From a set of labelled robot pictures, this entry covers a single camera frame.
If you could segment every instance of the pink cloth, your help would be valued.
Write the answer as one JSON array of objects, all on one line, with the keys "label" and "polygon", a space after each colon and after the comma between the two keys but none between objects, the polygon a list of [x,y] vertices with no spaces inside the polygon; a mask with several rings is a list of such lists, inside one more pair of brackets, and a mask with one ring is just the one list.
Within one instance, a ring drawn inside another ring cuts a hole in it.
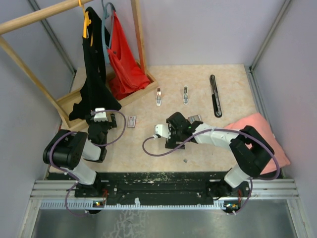
[{"label": "pink cloth", "polygon": [[[274,135],[271,131],[268,122],[264,119],[264,117],[262,117],[260,113],[255,113],[248,117],[242,118],[237,122],[229,124],[225,128],[232,130],[241,130],[246,125],[253,126],[258,131],[258,133],[267,141],[267,143],[273,148],[274,155],[277,158],[280,167],[284,167],[286,165],[291,164],[289,159],[286,157],[284,150],[274,138]],[[275,170],[276,165],[274,161],[271,159],[261,174],[266,174]]]}]

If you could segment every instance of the small bracket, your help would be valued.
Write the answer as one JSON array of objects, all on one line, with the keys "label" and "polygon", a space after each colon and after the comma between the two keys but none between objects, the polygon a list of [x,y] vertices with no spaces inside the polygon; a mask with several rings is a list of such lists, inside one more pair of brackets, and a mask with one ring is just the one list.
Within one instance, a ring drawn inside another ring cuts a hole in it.
[{"label": "small bracket", "polygon": [[154,134],[170,139],[170,131],[168,125],[157,124],[154,127]]},{"label": "small bracket", "polygon": [[158,88],[158,92],[157,92],[157,106],[160,106],[161,104],[162,104],[161,91],[160,91],[160,88]]},{"label": "small bracket", "polygon": [[184,87],[184,97],[183,97],[183,102],[185,105],[188,104],[188,88],[187,86]]}]

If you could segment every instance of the yellow hanger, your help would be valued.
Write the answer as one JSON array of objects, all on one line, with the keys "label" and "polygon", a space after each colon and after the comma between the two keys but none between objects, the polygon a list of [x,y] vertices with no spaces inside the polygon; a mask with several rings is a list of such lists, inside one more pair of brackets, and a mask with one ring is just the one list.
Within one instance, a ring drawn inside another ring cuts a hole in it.
[{"label": "yellow hanger", "polygon": [[[84,5],[81,3],[81,0],[78,0],[78,3],[79,3],[79,6],[81,6],[81,7],[83,8],[84,17],[85,17],[83,37],[84,37],[84,38],[87,38],[87,27],[91,24],[91,20],[89,19],[88,12],[85,11],[85,7],[84,7]],[[93,36],[92,36],[92,38],[91,38],[90,45],[92,45],[92,42],[93,42]]]}]

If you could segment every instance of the light purple wall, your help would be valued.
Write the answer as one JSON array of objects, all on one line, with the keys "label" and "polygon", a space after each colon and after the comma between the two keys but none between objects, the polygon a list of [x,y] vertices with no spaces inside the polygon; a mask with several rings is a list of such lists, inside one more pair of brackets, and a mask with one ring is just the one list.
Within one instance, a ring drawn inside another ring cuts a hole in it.
[{"label": "light purple wall", "polygon": [[277,140],[317,236],[317,1],[293,1],[256,69]]},{"label": "light purple wall", "polygon": [[[0,22],[30,13],[26,1],[1,2]],[[3,35],[55,97],[66,94],[72,75],[40,23]],[[0,48],[0,233],[16,238],[34,180],[47,166],[42,153],[60,118],[11,58]]]},{"label": "light purple wall", "polygon": [[[60,0],[37,0],[40,7]],[[130,0],[111,1],[138,58]],[[140,0],[147,63],[251,65],[284,0]],[[92,6],[102,16],[101,1]],[[84,66],[83,11],[49,18],[74,64]]]}]

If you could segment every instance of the wooden clothes rack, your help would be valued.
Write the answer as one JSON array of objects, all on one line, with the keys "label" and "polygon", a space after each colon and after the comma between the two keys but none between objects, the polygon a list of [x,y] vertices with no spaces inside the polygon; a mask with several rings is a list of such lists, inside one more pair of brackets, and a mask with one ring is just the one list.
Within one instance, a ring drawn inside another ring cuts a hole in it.
[{"label": "wooden clothes rack", "polygon": [[[82,4],[91,2],[93,0],[81,0]],[[50,101],[50,103],[57,109],[60,117],[66,127],[70,130],[81,130],[87,127],[87,124],[84,120],[76,119],[70,121],[68,116],[73,109],[74,103],[79,103],[81,101],[80,90],[76,90],[58,100],[54,99],[49,91],[44,87],[36,75],[30,70],[30,68],[24,63],[20,56],[14,51],[10,44],[3,38],[2,34],[16,30],[23,26],[27,26],[34,22],[40,21],[42,19],[54,16],[61,12],[67,11],[74,7],[79,6],[78,0],[65,0],[63,2],[57,3],[55,5],[43,8],[41,10],[29,13],[27,15],[18,17],[16,19],[4,22],[0,24],[0,46],[4,51],[13,59],[13,61],[23,70],[23,72],[30,78],[30,80],[41,90],[44,96]],[[148,72],[145,59],[145,50],[144,50],[144,38],[143,30],[141,25],[141,13],[140,13],[140,4],[139,0],[131,0],[131,7],[133,13],[133,20],[135,26],[135,33],[138,44],[138,52],[140,61],[137,62],[142,72],[150,80],[150,84],[143,90],[139,90],[126,98],[119,101],[119,103],[124,107],[127,104],[135,101],[136,99],[142,97],[153,89],[157,88],[158,83],[155,78]],[[115,77],[114,72],[107,74],[106,80],[112,80]]]}]

